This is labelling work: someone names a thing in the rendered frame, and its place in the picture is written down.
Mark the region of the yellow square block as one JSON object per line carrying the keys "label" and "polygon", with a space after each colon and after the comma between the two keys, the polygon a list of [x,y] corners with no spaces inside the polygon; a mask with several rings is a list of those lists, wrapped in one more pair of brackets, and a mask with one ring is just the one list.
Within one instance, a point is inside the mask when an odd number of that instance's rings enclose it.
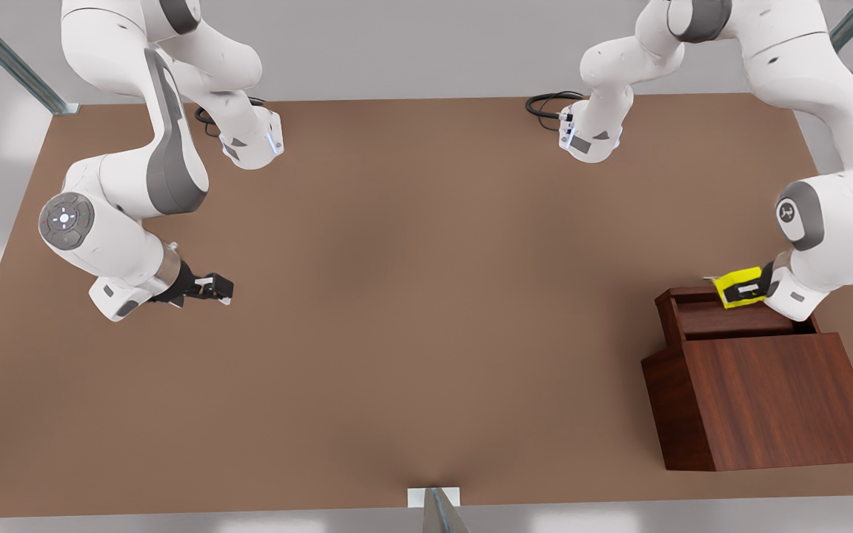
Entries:
{"label": "yellow square block", "polygon": [[724,276],[714,278],[717,293],[720,295],[724,308],[748,306],[756,301],[762,301],[766,297],[766,286],[762,282],[763,270],[761,267],[741,269],[732,271]]}

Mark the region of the dark wooden drawer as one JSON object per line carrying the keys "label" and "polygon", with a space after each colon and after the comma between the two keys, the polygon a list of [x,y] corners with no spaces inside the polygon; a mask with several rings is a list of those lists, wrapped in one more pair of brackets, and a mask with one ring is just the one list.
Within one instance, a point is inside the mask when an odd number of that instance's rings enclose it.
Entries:
{"label": "dark wooden drawer", "polygon": [[713,286],[670,288],[655,299],[669,345],[715,338],[752,338],[819,333],[815,317],[793,321],[762,301],[724,308]]}

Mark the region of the dark wooden cabinet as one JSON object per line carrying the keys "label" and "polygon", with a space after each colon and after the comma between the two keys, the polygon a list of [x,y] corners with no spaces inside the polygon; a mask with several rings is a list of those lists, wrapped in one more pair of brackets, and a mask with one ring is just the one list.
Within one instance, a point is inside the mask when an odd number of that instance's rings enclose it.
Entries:
{"label": "dark wooden cabinet", "polygon": [[853,367],[836,333],[681,341],[642,370],[667,469],[853,463]]}

